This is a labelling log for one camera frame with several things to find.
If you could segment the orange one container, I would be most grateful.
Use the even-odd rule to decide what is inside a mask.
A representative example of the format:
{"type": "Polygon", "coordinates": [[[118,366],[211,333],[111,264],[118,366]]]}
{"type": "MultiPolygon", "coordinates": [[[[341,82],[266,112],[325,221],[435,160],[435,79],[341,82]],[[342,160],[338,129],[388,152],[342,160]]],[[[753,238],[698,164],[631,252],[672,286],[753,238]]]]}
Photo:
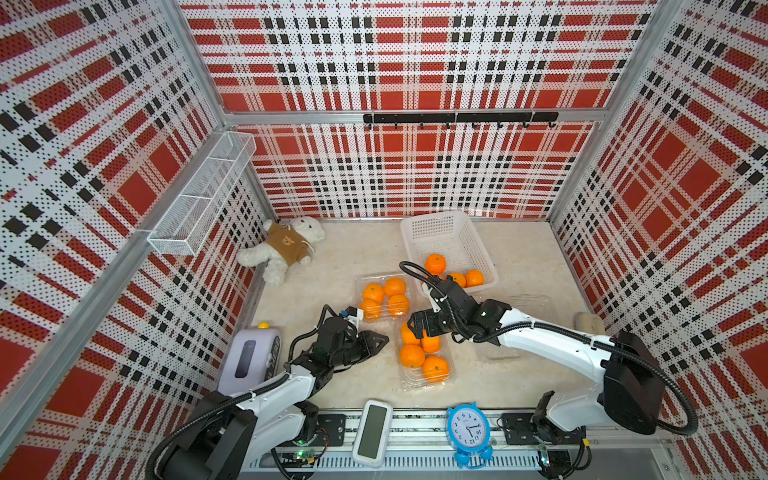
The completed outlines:
{"type": "Polygon", "coordinates": [[[447,268],[447,262],[443,255],[430,254],[424,262],[425,270],[435,276],[443,274],[447,268]]]}

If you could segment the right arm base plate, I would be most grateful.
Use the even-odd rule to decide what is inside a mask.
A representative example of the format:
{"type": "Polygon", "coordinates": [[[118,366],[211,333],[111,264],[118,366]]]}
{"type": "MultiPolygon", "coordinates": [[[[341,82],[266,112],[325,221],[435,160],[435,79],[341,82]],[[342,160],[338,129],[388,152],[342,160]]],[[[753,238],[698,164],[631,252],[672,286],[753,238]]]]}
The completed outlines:
{"type": "Polygon", "coordinates": [[[564,431],[542,415],[533,412],[506,412],[499,420],[508,445],[578,445],[583,432],[580,428],[564,431]]]}

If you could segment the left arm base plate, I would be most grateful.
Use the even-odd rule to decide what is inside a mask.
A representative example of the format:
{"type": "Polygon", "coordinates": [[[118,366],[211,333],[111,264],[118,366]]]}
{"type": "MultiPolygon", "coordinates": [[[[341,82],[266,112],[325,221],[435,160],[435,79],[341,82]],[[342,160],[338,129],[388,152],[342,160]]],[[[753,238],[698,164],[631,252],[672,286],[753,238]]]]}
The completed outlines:
{"type": "Polygon", "coordinates": [[[340,447],[346,437],[347,416],[342,413],[320,413],[317,427],[328,437],[330,447],[340,447]]]}

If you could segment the orange front container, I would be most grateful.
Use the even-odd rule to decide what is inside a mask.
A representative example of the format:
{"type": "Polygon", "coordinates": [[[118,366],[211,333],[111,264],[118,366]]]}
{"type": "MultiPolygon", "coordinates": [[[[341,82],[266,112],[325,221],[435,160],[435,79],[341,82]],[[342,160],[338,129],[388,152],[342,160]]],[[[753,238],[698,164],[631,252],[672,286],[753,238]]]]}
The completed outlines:
{"type": "Polygon", "coordinates": [[[439,337],[425,336],[420,340],[420,343],[426,354],[436,354],[441,349],[441,341],[439,337]]]}
{"type": "Polygon", "coordinates": [[[428,383],[440,383],[449,378],[451,367],[442,357],[429,356],[422,365],[422,375],[428,383]]]}
{"type": "Polygon", "coordinates": [[[420,346],[404,345],[399,351],[399,360],[405,368],[421,368],[426,360],[426,353],[420,346]]]}
{"type": "Polygon", "coordinates": [[[414,335],[406,323],[401,325],[400,335],[405,345],[421,345],[421,341],[414,335]]]}

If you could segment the white plastic basket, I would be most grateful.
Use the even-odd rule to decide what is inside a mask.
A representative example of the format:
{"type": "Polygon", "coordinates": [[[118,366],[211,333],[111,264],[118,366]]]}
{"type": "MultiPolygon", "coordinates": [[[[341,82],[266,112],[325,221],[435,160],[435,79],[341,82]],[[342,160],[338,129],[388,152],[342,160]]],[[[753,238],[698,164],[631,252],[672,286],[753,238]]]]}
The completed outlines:
{"type": "Polygon", "coordinates": [[[421,266],[431,254],[446,260],[444,273],[483,274],[481,285],[468,287],[470,294],[494,287],[499,274],[471,218],[461,211],[418,215],[400,222],[407,258],[421,266]]]}

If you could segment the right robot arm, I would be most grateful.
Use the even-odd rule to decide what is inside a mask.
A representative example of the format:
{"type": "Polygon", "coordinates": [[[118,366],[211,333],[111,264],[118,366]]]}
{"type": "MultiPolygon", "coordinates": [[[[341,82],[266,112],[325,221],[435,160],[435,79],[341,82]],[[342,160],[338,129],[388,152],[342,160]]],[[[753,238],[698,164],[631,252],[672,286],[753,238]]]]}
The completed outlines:
{"type": "Polygon", "coordinates": [[[451,335],[457,341],[523,350],[589,379],[580,389],[542,395],[531,424],[544,442],[557,443],[565,433],[590,426],[680,436],[699,428],[692,401],[632,333],[587,334],[504,302],[477,302],[452,280],[429,287],[428,296],[430,308],[413,313],[407,322],[417,338],[451,335]]]}

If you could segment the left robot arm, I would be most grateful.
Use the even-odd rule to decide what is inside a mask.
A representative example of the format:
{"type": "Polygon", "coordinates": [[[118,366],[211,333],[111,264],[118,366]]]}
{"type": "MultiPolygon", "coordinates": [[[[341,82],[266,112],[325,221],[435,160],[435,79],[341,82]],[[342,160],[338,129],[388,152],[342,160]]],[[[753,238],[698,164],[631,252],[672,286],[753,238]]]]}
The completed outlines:
{"type": "Polygon", "coordinates": [[[243,462],[284,442],[315,435],[318,407],[309,399],[337,373],[378,355],[385,334],[360,330],[347,311],[324,305],[317,324],[292,340],[284,372],[234,396],[214,391],[190,419],[149,455],[147,479],[235,479],[243,462]]]}

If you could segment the orange four container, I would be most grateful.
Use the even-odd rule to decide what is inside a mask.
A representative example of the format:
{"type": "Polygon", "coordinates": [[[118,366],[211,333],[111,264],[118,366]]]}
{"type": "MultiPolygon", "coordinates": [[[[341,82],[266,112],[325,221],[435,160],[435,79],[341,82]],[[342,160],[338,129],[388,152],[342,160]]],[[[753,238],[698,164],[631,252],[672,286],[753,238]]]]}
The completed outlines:
{"type": "Polygon", "coordinates": [[[485,284],[485,276],[480,270],[470,270],[465,274],[466,286],[476,287],[485,284]]]}

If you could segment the orange three container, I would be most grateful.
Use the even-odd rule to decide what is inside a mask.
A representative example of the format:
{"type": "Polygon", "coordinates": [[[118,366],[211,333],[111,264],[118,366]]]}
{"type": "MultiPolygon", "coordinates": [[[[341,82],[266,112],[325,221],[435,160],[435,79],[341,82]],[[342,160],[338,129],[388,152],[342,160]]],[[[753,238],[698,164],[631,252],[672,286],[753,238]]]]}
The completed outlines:
{"type": "Polygon", "coordinates": [[[457,283],[461,288],[465,288],[467,286],[466,278],[463,274],[454,272],[447,275],[447,278],[450,278],[455,283],[457,283]]]}

